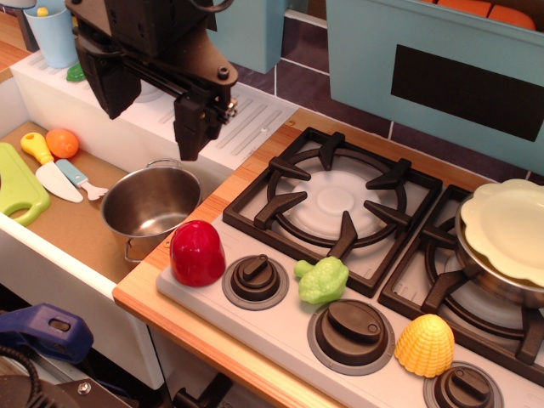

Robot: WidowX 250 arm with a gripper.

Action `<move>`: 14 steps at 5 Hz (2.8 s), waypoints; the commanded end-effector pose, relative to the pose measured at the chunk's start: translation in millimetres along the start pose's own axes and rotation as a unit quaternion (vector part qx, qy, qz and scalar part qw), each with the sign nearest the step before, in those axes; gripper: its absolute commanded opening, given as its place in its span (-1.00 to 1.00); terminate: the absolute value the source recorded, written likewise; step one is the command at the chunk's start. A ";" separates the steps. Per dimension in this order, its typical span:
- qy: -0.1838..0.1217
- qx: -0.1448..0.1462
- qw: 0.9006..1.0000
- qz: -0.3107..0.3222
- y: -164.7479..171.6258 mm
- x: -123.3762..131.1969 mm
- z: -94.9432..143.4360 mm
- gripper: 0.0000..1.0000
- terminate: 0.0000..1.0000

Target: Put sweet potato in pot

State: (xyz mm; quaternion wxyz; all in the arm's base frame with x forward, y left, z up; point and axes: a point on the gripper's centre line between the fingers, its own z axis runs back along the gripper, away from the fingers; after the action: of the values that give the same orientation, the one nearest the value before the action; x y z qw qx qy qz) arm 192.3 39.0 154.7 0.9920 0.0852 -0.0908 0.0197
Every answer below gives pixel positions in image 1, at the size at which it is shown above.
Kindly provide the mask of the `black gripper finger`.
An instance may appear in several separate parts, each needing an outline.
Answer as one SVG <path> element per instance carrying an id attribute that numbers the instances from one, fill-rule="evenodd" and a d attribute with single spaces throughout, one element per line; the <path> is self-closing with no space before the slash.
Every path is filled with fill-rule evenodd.
<path id="1" fill-rule="evenodd" d="M 110 119 L 116 119 L 139 97 L 140 79 L 124 65 L 122 52 L 110 43 L 94 42 L 79 34 L 76 51 L 100 107 Z"/>
<path id="2" fill-rule="evenodd" d="M 237 101 L 219 93 L 189 91 L 174 101 L 174 133 L 181 161 L 194 162 L 237 113 Z"/>

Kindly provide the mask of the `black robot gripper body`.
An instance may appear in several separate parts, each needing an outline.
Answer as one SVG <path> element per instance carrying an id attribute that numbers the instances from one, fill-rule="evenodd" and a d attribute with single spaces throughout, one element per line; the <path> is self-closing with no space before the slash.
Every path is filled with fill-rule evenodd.
<path id="1" fill-rule="evenodd" d="M 79 34 L 110 43 L 139 79 L 175 98 L 230 94 L 236 69 L 212 43 L 215 15 L 230 1 L 68 1 Z"/>

